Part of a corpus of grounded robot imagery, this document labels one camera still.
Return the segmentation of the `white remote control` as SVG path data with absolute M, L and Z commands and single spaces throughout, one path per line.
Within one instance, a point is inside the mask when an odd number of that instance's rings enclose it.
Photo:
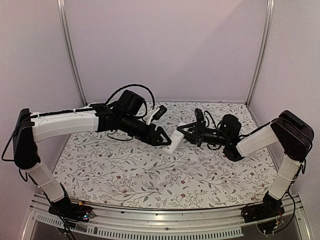
M 171 136 L 171 144 L 163 148 L 163 152 L 167 155 L 172 155 L 179 147 L 185 135 L 178 130 L 175 130 Z

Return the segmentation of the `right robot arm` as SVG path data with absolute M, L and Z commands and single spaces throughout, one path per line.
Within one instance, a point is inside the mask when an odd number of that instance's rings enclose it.
M 195 110 L 196 121 L 181 124 L 171 135 L 172 148 L 175 150 L 183 139 L 189 143 L 201 146 L 222 146 L 223 154 L 233 162 L 274 143 L 280 143 L 284 157 L 273 184 L 264 197 L 264 203 L 259 206 L 258 213 L 262 218 L 269 218 L 278 210 L 278 203 L 296 180 L 302 163 L 313 146 L 314 130 L 289 110 L 283 111 L 277 118 L 260 126 L 251 133 L 240 134 L 241 123 L 232 114 L 226 114 L 214 126 L 207 127 L 204 114 Z

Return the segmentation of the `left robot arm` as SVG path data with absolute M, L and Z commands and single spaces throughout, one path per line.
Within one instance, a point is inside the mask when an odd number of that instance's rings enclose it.
M 12 133 L 13 161 L 55 203 L 55 209 L 63 217 L 70 217 L 75 211 L 74 205 L 62 185 L 41 162 L 36 143 L 73 133 L 120 130 L 154 147 L 170 145 L 172 141 L 164 129 L 152 123 L 166 112 L 165 108 L 154 107 L 139 116 L 141 106 L 146 104 L 143 97 L 125 90 L 115 102 L 93 103 L 82 108 L 45 113 L 22 109 Z

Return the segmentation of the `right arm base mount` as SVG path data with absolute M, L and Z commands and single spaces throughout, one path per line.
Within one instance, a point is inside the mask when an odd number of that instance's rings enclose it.
M 241 209 L 245 223 L 256 222 L 280 216 L 285 213 L 281 199 L 274 199 L 266 194 L 259 204 L 250 204 Z

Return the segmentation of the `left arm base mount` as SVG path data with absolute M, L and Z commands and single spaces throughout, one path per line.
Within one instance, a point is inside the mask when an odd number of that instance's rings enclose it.
M 88 222 L 96 215 L 93 208 L 86 205 L 85 201 L 73 203 L 67 197 L 57 201 L 49 201 L 49 213 L 73 222 Z

